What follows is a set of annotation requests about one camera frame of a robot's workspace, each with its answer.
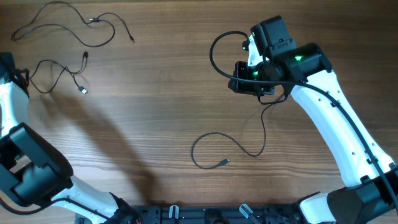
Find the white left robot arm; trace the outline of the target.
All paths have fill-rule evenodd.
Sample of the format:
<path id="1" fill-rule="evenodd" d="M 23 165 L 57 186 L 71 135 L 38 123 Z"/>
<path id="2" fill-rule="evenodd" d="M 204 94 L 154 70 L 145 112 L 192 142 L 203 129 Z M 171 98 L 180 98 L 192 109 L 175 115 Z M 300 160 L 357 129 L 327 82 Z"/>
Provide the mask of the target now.
<path id="1" fill-rule="evenodd" d="M 76 177 L 65 156 L 29 126 L 29 70 L 19 70 L 10 52 L 1 53 L 1 191 L 16 215 L 55 206 L 77 214 L 77 223 L 139 223 L 123 199 Z"/>

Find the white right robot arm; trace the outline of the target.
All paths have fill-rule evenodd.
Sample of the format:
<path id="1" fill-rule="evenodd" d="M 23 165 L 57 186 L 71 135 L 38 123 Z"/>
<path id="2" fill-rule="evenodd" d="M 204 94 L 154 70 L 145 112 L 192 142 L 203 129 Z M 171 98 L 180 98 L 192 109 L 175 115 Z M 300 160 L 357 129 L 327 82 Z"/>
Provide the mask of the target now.
<path id="1" fill-rule="evenodd" d="M 332 65 L 314 43 L 297 46 L 283 19 L 251 28 L 229 87 L 271 95 L 284 89 L 311 118 L 329 147 L 344 183 L 298 203 L 306 223 L 366 223 L 397 208 L 397 165 L 374 141 L 344 96 Z"/>

